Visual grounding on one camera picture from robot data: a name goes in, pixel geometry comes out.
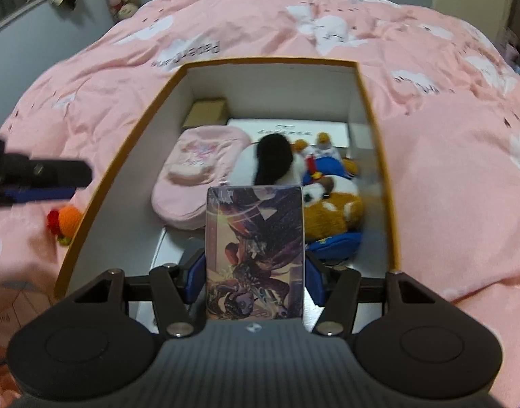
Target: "character's face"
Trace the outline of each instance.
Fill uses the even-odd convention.
[[[236,297],[236,304],[243,316],[247,317],[253,312],[255,299],[252,293],[240,294]]]

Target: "plush toy's foot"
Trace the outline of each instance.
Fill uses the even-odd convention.
[[[354,176],[359,174],[359,167],[354,161],[350,160],[349,158],[343,158],[342,162],[345,170],[347,170],[350,174],[353,174]]]

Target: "open box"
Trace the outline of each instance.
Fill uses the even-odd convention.
[[[190,236],[204,236],[203,231],[165,226],[152,209],[151,193],[193,102],[208,98],[225,98],[232,118],[346,123],[365,207],[363,239],[352,266],[366,277],[384,277],[388,269],[399,268],[389,179],[359,65],[313,58],[232,58],[183,65],[139,119],[84,214],[55,285],[57,298],[110,268],[134,276],[176,263]],[[378,304],[361,304],[354,329],[380,314]]]

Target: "pink blanket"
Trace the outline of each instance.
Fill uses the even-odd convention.
[[[492,391],[520,405],[520,78],[469,24],[384,0],[155,0],[39,77],[0,135],[34,156],[87,159],[96,181],[73,199],[84,209],[177,66],[254,55],[361,63],[403,269],[498,335]],[[0,282],[50,290],[64,255],[44,227],[51,205],[0,210]]]

